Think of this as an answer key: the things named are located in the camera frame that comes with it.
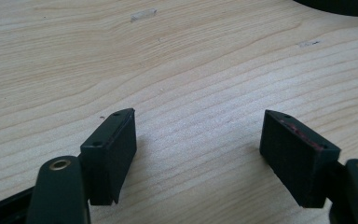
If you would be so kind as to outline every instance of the red residue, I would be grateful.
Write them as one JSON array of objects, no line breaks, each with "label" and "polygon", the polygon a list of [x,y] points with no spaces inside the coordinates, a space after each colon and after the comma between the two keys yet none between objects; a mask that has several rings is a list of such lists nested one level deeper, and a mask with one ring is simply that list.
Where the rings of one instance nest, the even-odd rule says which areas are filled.
[{"label": "red residue", "polygon": [[303,132],[301,132],[297,126],[293,123],[286,123],[284,122],[284,120],[280,120],[281,123],[283,123],[286,127],[289,127],[295,134],[297,134],[300,138],[302,138],[304,141],[306,141],[307,143],[309,143],[313,148],[315,148],[316,150],[322,151],[324,149],[324,147],[320,146],[319,144],[313,142],[312,140],[310,140]]}]

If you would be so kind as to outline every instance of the wooden table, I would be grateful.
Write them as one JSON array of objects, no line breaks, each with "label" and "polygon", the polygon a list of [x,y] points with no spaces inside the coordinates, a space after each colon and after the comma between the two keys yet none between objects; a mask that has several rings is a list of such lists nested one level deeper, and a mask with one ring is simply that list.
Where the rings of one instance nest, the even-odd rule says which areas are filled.
[{"label": "wooden table", "polygon": [[0,200],[136,110],[120,202],[92,223],[328,223],[258,152],[265,109],[358,158],[358,18],[290,0],[0,0]]}]

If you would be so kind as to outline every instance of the black object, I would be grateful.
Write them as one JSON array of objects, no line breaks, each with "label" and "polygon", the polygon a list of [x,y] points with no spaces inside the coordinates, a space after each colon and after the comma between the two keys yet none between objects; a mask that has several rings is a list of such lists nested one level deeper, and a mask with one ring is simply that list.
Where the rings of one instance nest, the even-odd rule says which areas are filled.
[{"label": "black object", "polygon": [[46,162],[35,187],[1,201],[0,223],[90,223],[87,200],[118,203],[135,152],[134,110],[118,111],[86,140],[78,158]]},{"label": "black object", "polygon": [[358,223],[358,160],[341,165],[340,149],[297,119],[266,110],[260,153],[300,206],[329,198],[332,223]]},{"label": "black object", "polygon": [[346,16],[358,17],[358,0],[295,0],[307,7]]}]

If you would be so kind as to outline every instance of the wood grain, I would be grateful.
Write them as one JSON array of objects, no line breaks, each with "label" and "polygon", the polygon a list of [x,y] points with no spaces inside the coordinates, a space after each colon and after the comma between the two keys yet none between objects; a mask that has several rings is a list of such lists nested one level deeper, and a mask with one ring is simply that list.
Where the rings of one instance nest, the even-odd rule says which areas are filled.
[{"label": "wood grain", "polygon": [[358,18],[289,0],[0,0],[0,200],[127,107],[138,152],[92,223],[328,223],[330,203],[300,208],[258,144],[273,109],[358,158]]}]

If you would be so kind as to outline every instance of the scratch mark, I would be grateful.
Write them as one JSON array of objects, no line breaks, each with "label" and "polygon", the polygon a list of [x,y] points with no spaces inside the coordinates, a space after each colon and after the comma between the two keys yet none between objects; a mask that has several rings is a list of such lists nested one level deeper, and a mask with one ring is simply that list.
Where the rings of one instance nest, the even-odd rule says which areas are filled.
[{"label": "scratch mark", "polygon": [[280,120],[281,123],[283,123],[283,125],[285,125],[286,127],[290,128],[297,136],[299,136],[300,138],[302,138],[304,141],[308,142],[313,148],[315,148],[318,151],[322,151],[324,149],[323,145],[319,145],[315,142],[313,142],[310,138],[307,137],[306,134],[304,134],[303,132],[301,132],[301,130],[299,130],[297,128],[297,126],[293,123],[286,123],[284,122],[283,119]]},{"label": "scratch mark", "polygon": [[305,47],[316,45],[316,44],[319,44],[319,43],[322,43],[322,40],[304,41],[304,42],[298,43],[298,46],[301,47],[301,48],[305,48]]},{"label": "scratch mark", "polygon": [[131,22],[143,20],[143,19],[149,19],[154,16],[156,16],[157,10],[155,8],[150,8],[144,11],[140,11],[134,14],[131,14]]}]

